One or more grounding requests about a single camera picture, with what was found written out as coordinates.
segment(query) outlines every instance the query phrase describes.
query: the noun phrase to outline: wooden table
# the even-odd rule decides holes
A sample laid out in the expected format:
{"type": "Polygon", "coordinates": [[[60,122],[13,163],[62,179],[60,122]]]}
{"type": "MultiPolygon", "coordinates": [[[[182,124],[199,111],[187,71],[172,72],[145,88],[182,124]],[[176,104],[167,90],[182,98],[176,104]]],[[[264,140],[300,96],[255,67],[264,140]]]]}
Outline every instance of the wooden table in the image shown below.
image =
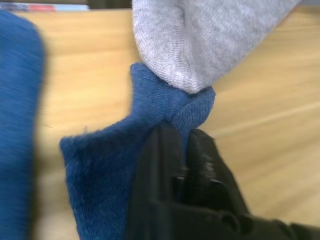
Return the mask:
{"type": "MultiPolygon", "coordinates": [[[[129,10],[25,13],[47,47],[36,139],[34,239],[79,239],[68,202],[63,136],[128,113],[139,61],[129,10]]],[[[297,8],[214,85],[201,128],[216,138],[252,212],[320,225],[320,8],[297,8]]]]}

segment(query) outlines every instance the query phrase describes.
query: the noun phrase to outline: book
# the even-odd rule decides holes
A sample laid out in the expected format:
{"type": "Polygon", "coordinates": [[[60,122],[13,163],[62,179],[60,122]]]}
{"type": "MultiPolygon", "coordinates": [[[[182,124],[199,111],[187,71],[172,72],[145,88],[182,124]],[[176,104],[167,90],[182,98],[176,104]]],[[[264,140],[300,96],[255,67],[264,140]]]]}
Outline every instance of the book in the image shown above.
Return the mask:
{"type": "Polygon", "coordinates": [[[1,0],[4,3],[88,5],[87,0],[1,0]]]}
{"type": "Polygon", "coordinates": [[[49,4],[25,2],[0,2],[0,9],[10,12],[63,12],[63,11],[88,11],[84,4],[49,4]]]}

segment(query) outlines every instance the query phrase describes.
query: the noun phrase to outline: blue fabric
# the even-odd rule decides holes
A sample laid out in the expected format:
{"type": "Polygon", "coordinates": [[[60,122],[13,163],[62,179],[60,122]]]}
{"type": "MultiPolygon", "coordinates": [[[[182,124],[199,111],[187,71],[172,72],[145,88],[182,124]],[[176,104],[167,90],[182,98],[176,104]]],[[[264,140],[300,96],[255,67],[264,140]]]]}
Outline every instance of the blue fabric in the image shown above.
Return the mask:
{"type": "Polygon", "coordinates": [[[189,132],[207,119],[214,103],[211,87],[190,95],[140,63],[132,65],[130,73],[133,101],[128,117],[103,130],[60,142],[81,240],[122,239],[137,154],[148,133],[168,122],[186,144],[189,132]]]}
{"type": "Polygon", "coordinates": [[[43,68],[35,27],[0,10],[0,240],[28,238],[33,126],[43,68]]]}

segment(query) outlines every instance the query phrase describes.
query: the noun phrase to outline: wooden surface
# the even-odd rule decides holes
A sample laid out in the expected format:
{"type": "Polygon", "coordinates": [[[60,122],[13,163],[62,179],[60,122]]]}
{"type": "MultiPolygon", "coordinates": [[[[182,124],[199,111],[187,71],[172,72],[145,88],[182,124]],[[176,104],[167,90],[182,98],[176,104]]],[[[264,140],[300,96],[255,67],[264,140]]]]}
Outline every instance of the wooden surface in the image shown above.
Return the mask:
{"type": "MultiPolygon", "coordinates": [[[[58,144],[102,129],[131,102],[139,60],[130,11],[27,13],[47,46],[37,124],[34,239],[79,239],[58,144]]],[[[216,138],[252,212],[320,226],[320,8],[297,8],[214,85],[201,128],[216,138]]]]}

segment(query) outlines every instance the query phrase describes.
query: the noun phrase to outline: gray sock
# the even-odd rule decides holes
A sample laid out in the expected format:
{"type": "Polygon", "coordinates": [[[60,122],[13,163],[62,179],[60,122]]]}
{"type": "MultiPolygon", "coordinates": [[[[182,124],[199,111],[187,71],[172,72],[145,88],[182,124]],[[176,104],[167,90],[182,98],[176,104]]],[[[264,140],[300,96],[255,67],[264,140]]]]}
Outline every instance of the gray sock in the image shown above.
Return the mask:
{"type": "Polygon", "coordinates": [[[133,0],[142,61],[188,93],[235,67],[300,0],[133,0]]]}

